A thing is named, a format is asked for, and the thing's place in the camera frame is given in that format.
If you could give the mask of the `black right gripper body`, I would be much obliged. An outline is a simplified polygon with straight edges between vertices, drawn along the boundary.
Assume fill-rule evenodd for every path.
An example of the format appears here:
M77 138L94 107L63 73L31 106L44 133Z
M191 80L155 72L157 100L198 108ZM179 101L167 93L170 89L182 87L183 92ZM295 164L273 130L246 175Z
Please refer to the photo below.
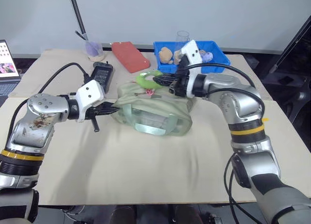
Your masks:
M189 72L172 74L173 81L169 85L169 92L178 97L186 97Z

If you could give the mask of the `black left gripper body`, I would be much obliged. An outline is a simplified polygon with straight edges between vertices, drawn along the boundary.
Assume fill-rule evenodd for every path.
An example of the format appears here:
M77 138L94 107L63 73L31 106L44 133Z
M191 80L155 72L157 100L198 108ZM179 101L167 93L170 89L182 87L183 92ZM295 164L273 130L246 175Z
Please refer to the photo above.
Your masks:
M102 103L97 107L90 107L86 111L85 120L89 120L92 122L94 132L97 133L100 131L96 117L104 115L106 109L106 104Z

